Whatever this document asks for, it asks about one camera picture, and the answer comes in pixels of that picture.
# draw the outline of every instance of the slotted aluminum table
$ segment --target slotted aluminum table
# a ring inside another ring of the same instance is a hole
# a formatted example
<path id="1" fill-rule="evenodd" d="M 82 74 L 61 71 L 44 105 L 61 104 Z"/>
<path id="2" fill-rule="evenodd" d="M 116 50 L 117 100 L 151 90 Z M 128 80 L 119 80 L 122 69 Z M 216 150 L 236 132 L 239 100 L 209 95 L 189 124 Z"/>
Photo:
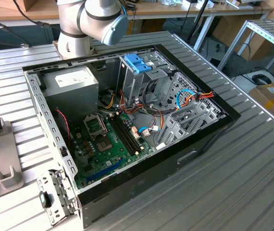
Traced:
<path id="1" fill-rule="evenodd" d="M 99 53 L 161 43 L 241 113 L 203 156 L 93 224 L 91 231 L 274 230 L 274 117 L 176 35 L 125 36 Z M 0 116 L 12 121 L 26 185 L 0 197 L 0 230 L 49 230 L 36 178 L 58 168 L 21 67 L 59 60 L 52 45 L 0 51 Z M 69 217 L 54 230 L 80 230 Z"/>
<path id="2" fill-rule="evenodd" d="M 236 45 L 241 40 L 242 36 L 245 34 L 247 28 L 251 29 L 251 34 L 247 37 L 246 41 L 242 45 L 241 49 L 237 53 L 238 55 L 241 55 L 244 49 L 246 48 L 246 44 L 249 44 L 252 37 L 257 33 L 266 40 L 270 41 L 272 44 L 274 44 L 274 20 L 273 19 L 262 19 L 262 20 L 251 20 L 246 21 L 242 28 L 240 29 L 239 33 L 233 40 L 232 44 L 230 45 L 228 51 L 224 55 L 222 61 L 218 65 L 218 70 L 222 70 L 225 64 L 227 63 L 228 59 L 231 57 L 232 52 Z M 274 58 L 268 63 L 266 69 L 270 68 L 271 65 L 274 63 Z"/>

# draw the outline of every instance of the blue drive bay latch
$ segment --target blue drive bay latch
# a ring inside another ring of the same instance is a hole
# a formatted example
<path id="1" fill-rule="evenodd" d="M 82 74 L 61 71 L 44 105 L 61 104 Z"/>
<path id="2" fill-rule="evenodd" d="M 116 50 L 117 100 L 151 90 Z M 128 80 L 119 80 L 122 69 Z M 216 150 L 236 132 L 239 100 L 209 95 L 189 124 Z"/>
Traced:
<path id="1" fill-rule="evenodd" d="M 124 59 L 138 74 L 152 70 L 152 67 L 146 65 L 143 59 L 136 54 L 127 54 Z"/>

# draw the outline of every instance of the label sticker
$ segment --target label sticker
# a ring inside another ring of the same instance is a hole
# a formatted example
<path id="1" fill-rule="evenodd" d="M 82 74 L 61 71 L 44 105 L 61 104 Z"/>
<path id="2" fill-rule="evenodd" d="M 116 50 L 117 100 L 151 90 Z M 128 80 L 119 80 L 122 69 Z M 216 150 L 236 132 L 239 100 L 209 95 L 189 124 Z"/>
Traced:
<path id="1" fill-rule="evenodd" d="M 154 65 L 154 63 L 153 62 L 147 62 L 146 65 L 151 66 L 151 65 Z"/>
<path id="2" fill-rule="evenodd" d="M 271 93 L 274 93 L 274 88 L 267 88 Z"/>
<path id="3" fill-rule="evenodd" d="M 70 86 L 76 83 L 90 81 L 89 74 L 84 71 L 75 71 L 68 74 L 63 74 L 55 77 L 56 82 L 60 88 Z"/>

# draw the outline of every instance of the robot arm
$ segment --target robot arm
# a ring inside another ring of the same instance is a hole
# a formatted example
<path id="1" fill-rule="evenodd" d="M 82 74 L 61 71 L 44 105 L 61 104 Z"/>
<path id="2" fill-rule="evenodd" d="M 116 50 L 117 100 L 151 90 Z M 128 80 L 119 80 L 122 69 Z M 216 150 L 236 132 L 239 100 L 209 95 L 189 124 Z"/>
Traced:
<path id="1" fill-rule="evenodd" d="M 127 31 L 119 0 L 58 0 L 61 33 L 58 51 L 64 58 L 93 53 L 92 38 L 112 46 Z"/>

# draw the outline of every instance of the green circuit board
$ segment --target green circuit board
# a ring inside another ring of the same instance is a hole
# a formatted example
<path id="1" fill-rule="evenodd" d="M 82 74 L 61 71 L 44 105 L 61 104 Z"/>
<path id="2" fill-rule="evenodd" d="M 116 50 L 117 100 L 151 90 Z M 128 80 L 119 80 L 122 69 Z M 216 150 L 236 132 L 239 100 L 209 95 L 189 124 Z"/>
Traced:
<path id="1" fill-rule="evenodd" d="M 127 131 L 133 135 L 131 127 L 133 126 L 132 121 L 129 119 L 127 114 L 119 115 L 119 118 L 125 125 Z M 142 151 L 139 154 L 129 153 L 125 145 L 122 143 L 119 134 L 116 133 L 112 125 L 110 124 L 110 118 L 103 117 L 102 121 L 107 129 L 108 137 L 96 137 L 90 139 L 90 135 L 86 126 L 80 124 L 74 128 L 74 152 L 75 152 L 75 164 L 78 168 L 78 173 L 75 176 L 77 187 L 84 188 L 85 186 L 99 180 L 114 171 L 123 168 L 152 152 L 152 148 L 142 138 L 136 140 Z M 98 125 L 92 121 L 91 132 L 94 129 L 100 129 Z M 103 146 L 111 146 L 106 151 L 100 151 L 98 142 L 102 141 Z"/>

